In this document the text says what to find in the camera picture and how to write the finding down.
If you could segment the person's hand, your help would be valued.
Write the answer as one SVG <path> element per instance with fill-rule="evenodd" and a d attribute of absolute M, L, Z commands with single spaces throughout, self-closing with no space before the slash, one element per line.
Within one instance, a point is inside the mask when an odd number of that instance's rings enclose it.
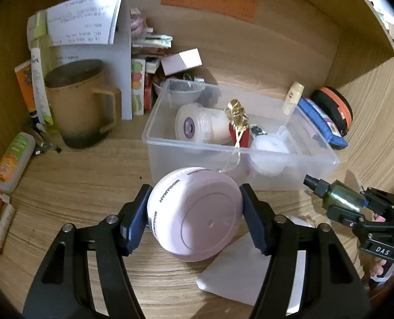
<path fill-rule="evenodd" d="M 369 268 L 370 276 L 381 276 L 384 272 L 384 265 L 387 263 L 386 260 L 381 259 L 379 257 L 375 257 L 371 266 Z"/>

